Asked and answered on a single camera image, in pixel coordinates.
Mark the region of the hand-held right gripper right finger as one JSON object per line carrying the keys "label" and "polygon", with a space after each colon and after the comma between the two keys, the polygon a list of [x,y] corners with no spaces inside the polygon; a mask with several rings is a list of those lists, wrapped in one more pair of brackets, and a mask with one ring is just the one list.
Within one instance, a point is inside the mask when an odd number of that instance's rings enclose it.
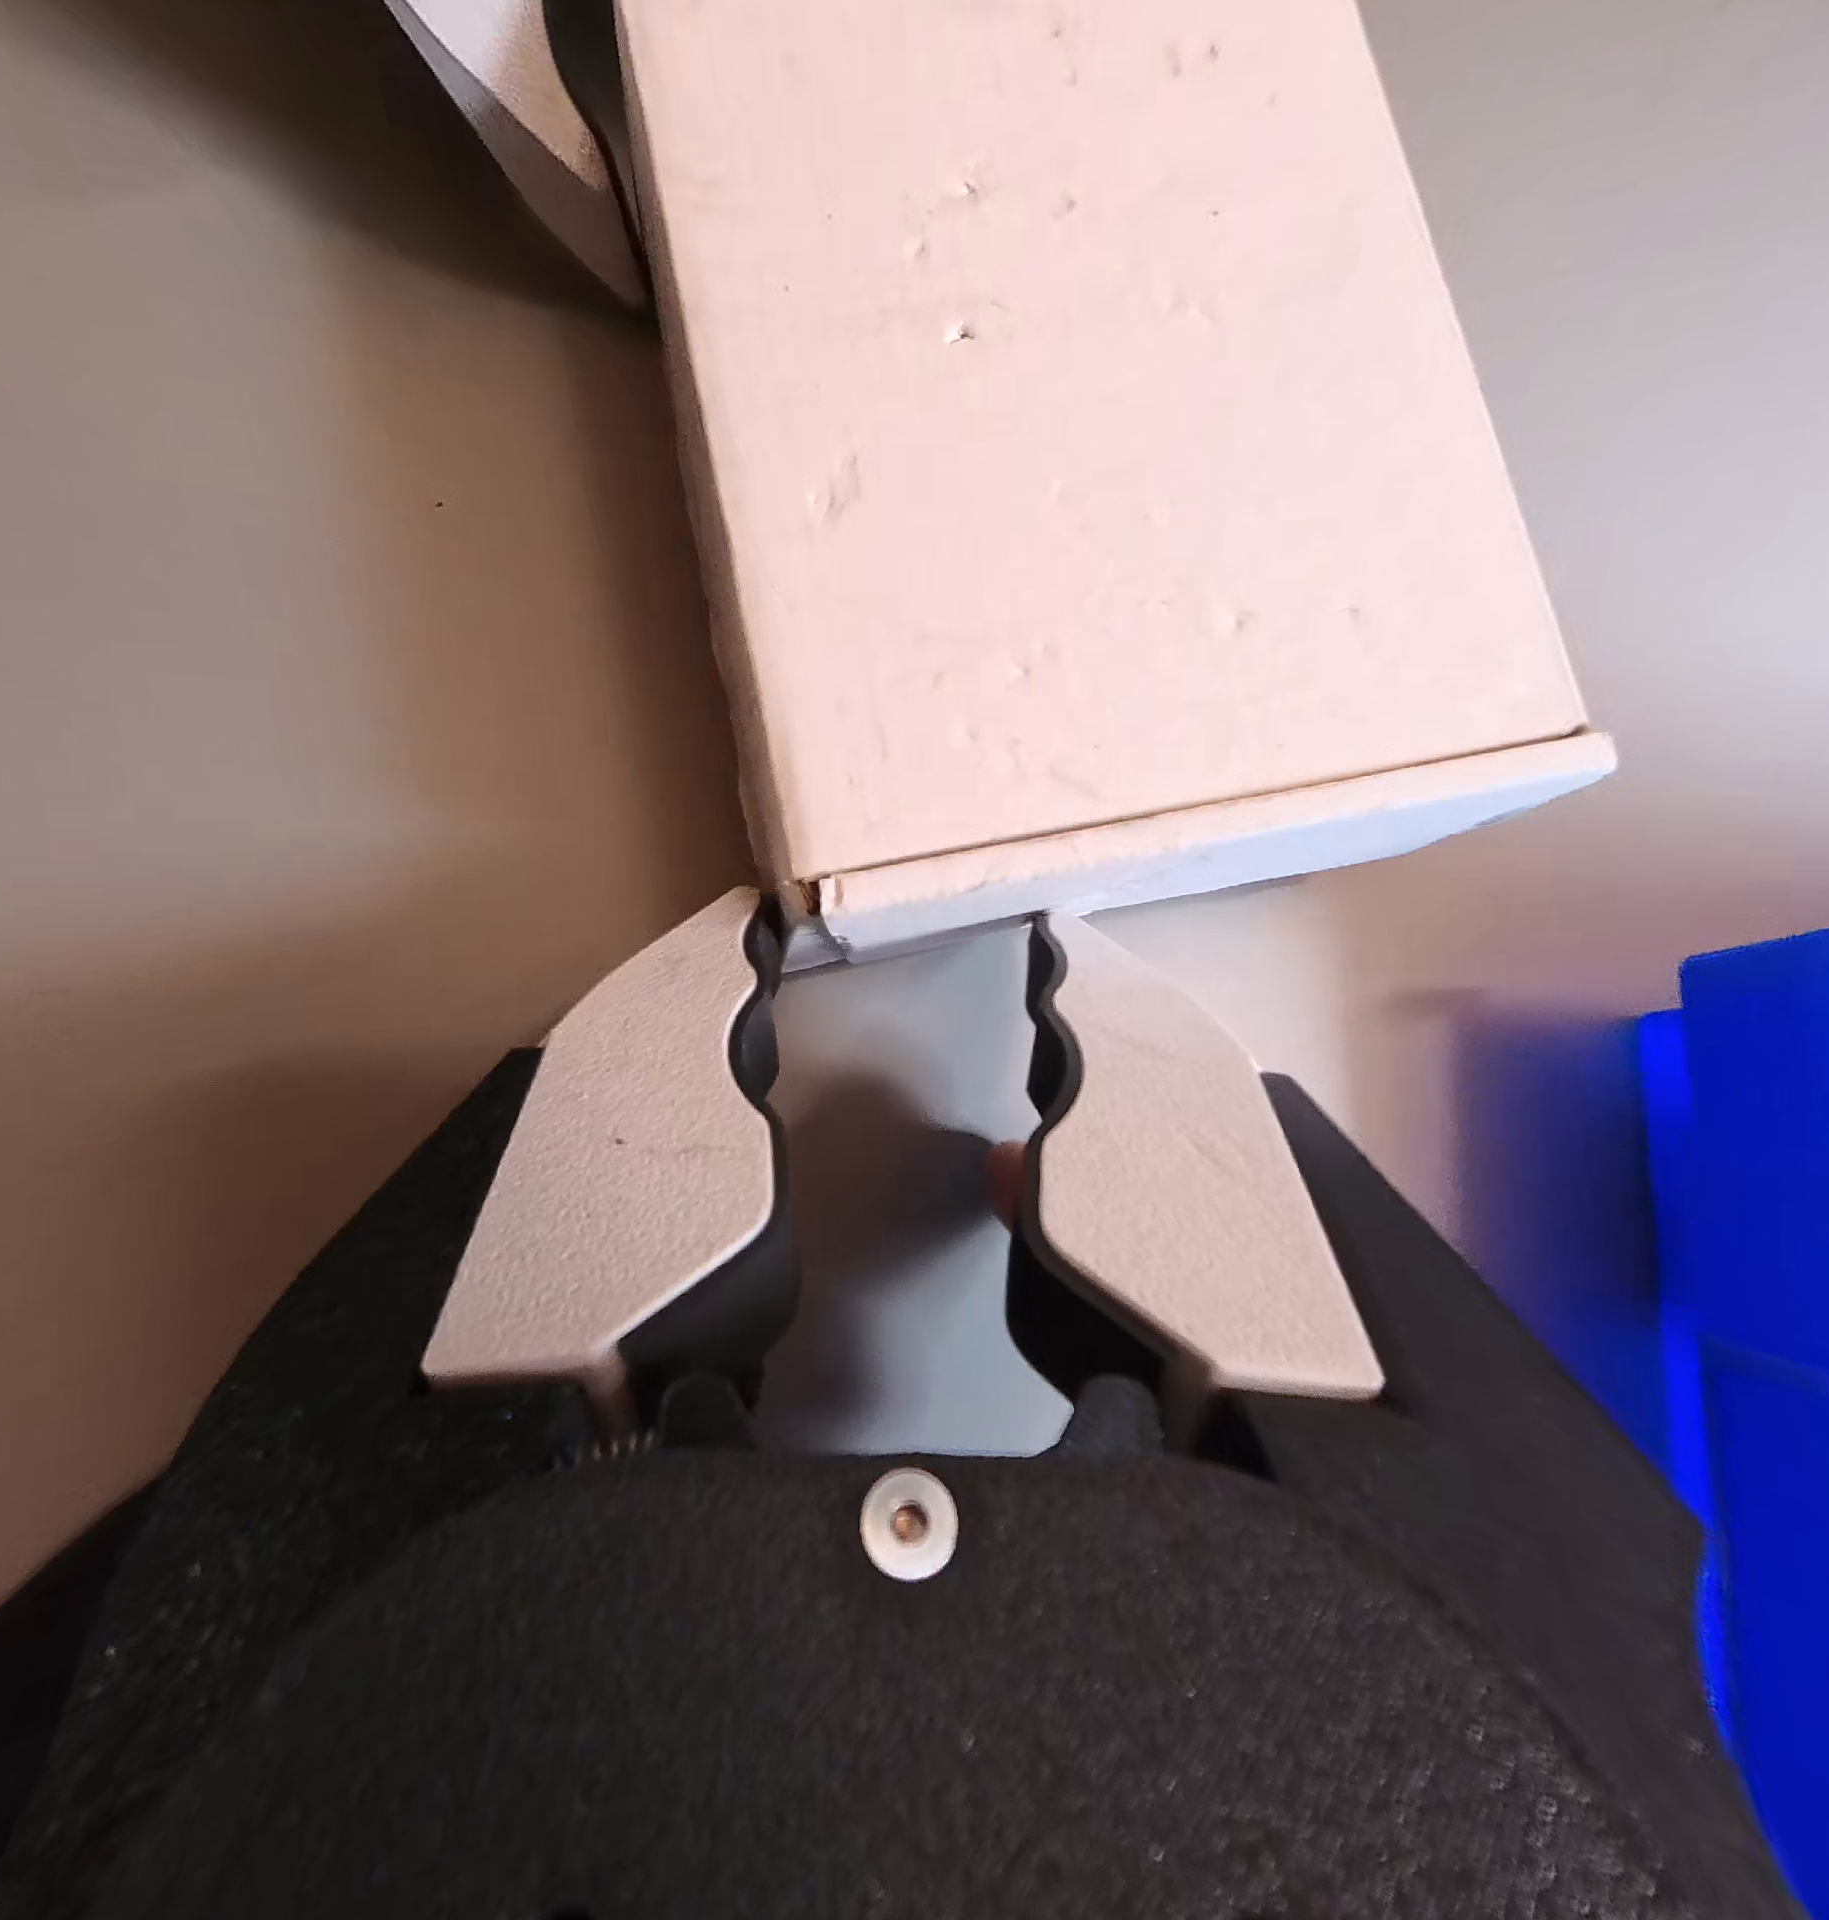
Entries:
{"label": "hand-held right gripper right finger", "polygon": [[1076,915],[1029,933],[1029,1100],[1012,1325],[1061,1394],[1141,1375],[1172,1402],[1370,1402],[1383,1370],[1245,1043]]}

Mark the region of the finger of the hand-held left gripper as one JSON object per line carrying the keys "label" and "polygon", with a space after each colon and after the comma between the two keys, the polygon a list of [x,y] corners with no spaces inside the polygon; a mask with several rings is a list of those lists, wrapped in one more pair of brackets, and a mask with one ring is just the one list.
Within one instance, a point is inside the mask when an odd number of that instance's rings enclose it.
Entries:
{"label": "finger of the hand-held left gripper", "polygon": [[612,5],[390,2],[518,197],[629,311],[654,304]]}

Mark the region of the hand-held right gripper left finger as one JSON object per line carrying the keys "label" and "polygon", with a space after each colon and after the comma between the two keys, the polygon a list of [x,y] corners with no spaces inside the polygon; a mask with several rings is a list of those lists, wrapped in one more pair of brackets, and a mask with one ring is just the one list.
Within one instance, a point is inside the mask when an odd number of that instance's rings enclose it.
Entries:
{"label": "hand-held right gripper left finger", "polygon": [[779,920],[734,887],[548,1031],[423,1355],[436,1386],[753,1379],[799,1303]]}

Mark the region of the blue plastic bin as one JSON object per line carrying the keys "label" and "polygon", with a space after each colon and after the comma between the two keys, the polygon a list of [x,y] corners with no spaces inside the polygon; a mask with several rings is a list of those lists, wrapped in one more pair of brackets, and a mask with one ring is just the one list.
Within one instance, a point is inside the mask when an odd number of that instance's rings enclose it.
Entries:
{"label": "blue plastic bin", "polygon": [[1693,1668],[1829,1917],[1829,931],[1455,1040],[1461,1244],[1699,1527]]}

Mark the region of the white cardboard box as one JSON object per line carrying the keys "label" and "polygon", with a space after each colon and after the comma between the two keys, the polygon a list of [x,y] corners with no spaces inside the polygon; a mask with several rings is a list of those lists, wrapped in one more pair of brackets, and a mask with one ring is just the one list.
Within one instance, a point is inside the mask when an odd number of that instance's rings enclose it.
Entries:
{"label": "white cardboard box", "polygon": [[816,959],[1618,768],[1354,5],[614,5],[763,875]]}

